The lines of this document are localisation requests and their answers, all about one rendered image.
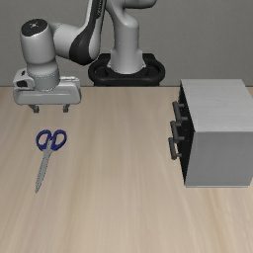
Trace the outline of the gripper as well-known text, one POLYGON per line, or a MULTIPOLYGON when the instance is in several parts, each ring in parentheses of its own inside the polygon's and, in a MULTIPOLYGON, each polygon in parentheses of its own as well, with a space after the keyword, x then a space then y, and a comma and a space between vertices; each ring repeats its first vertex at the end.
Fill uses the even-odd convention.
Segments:
POLYGON ((23 68, 17 71, 13 84, 14 101, 18 105, 29 105, 34 113, 40 111, 37 105, 64 105, 62 111, 68 113, 71 104, 81 101, 80 80, 76 77, 60 77, 55 87, 37 88, 35 80, 23 68))

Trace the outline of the grey cabinet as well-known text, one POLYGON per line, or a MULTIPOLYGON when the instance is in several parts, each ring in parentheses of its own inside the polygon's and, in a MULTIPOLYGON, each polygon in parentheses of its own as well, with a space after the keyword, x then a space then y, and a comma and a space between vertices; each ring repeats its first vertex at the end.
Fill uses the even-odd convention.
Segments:
POLYGON ((253 97, 240 79, 183 79, 168 138, 184 185, 248 187, 253 180, 253 97))

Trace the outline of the blue-handled scissors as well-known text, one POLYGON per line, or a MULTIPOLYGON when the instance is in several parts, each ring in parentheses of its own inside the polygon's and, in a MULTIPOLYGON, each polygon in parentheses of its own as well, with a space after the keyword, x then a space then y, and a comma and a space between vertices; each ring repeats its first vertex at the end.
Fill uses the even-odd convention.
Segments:
POLYGON ((43 178, 48 165, 50 155, 60 149, 67 140, 67 134, 63 129, 57 129, 51 132, 49 129, 40 131, 36 137, 38 149, 43 153, 42 163, 36 179, 36 192, 41 188, 43 178))

